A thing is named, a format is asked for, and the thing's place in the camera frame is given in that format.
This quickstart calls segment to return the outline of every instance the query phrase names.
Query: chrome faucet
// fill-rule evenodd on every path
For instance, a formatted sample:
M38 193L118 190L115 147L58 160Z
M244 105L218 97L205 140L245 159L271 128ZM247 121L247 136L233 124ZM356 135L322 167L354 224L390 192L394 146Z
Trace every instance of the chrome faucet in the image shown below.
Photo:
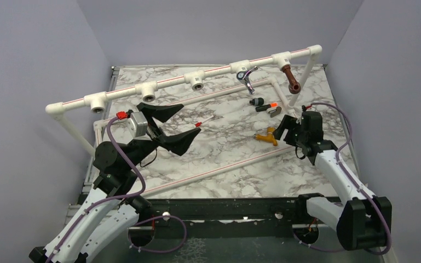
M249 94L251 95L255 93L255 90L251 85L251 80L249 79L249 75L256 70L258 70L257 66L253 67L250 70L239 71L238 74L236 74L236 78L239 80L239 82L241 82L242 84L246 86L247 90L249 91Z

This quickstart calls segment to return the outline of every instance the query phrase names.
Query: yellow faucet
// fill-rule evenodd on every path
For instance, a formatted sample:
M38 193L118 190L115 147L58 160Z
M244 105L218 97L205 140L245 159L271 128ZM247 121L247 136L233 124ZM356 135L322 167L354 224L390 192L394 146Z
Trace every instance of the yellow faucet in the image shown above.
M274 132L274 131L275 131L275 128L273 128L273 127L268 127L268 128L267 128L267 136L263 136L263 135L260 135L260 134L256 134L256 135L254 136L254 138L255 138L256 140L259 140L259 141L271 142L271 143L273 144L273 146L278 146L278 142L276 141L275 136L273 136L273 132Z

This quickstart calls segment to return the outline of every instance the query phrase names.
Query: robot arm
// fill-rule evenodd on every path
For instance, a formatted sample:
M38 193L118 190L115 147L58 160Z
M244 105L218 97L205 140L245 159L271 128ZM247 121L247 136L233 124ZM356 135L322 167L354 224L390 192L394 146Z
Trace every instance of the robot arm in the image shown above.
M304 108L300 123L298 119L285 115L279 127L273 132L277 140L281 139L285 129L288 132L283 140L296 147L296 154L298 148L302 150L304 156L300 158L307 157L311 164L326 176L342 203L341 206L337 206L319 193L300 195L296 202L297 216L306 220L317 218L324 222L336 231L339 242L346 250L384 246L387 241L384 226L364 193L372 197L389 228L391 203L386 197L376 197L360 182L344 164L340 155L337 160L338 148L332 141L323 139L321 114L306 111ZM339 163L350 176L344 172Z
M166 122L183 108L181 104L152 106L140 103L137 108L139 112L122 113L122 118L128 118L126 124L133 140L128 144L118 144L134 165L139 164L158 146L181 156L200 132L200 128L195 128L166 136L156 125L153 118ZM134 139L146 134L151 140ZM145 218L152 216L149 201L139 195L131 198L126 195L137 175L110 141L98 145L93 165L100 173L86 200L57 237L45 247L36 247L31 251L30 259L33 262L90 262L120 231L135 225L141 215ZM120 206L117 215L99 225L123 198L127 199Z

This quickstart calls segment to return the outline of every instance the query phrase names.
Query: marble tabletop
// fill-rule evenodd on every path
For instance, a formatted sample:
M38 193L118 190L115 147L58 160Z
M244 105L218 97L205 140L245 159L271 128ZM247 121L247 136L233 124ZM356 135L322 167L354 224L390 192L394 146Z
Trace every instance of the marble tabletop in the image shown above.
M123 67L118 76L116 89L209 68L213 67ZM296 79L300 78L302 71L303 66L292 67ZM289 99L286 77L276 67L261 67L251 75L251 80L256 81L269 76L274 76L278 80ZM231 74L206 79L204 88L198 92L191 90L189 84L181 84L159 90L155 94L156 100L151 104L166 105L236 85L240 83ZM281 101L270 84L257 87L255 90L255 95L250 95L247 90L243 90L187 105L168 122L159 124L167 135L173 135L192 129L197 122L212 115L215 116L201 126L202 131L183 156L177 156L159 148L157 159L151 165L140 168L146 179L147 189L288 147L283 141L279 141L278 146L273 146L253 138L256 133L265 134L268 127L277 127L285 114L282 112L270 118L267 112L256 112L254 107L249 105L251 98L262 97L267 102ZM301 105L312 101L334 104L321 65L314 66L296 106L300 108ZM113 117L118 111L135 109L140 102L140 96L114 100L108 115ZM324 106L317 106L316 109L323 116L325 139L332 140L337 146L344 143L345 136L338 114ZM122 123L113 125L112 133L118 142L127 143L131 140L131 135ZM103 140L108 140L107 134L104 134ZM143 163L152 160L154 155L154 152L151 153L143 160ZM344 149L342 157L355 172L348 148ZM139 183L136 183L130 192L135 192L139 188ZM292 148L286 154L162 192L154 195L153 198L295 197L302 193L312 192L336 196L331 184L320 171L307 159L298 159Z

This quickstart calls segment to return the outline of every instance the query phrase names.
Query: gray wall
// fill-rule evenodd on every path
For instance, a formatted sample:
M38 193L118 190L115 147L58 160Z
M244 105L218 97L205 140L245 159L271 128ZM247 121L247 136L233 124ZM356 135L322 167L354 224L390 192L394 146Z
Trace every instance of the gray wall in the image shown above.
M315 44L328 63L361 2L78 0L114 65L227 64Z
M29 262L82 186L88 155L44 107L107 89L109 74L74 0L0 1L0 262ZM89 109L69 117L93 139Z
M327 76L363 181L393 203L399 262L421 262L421 1L365 0Z

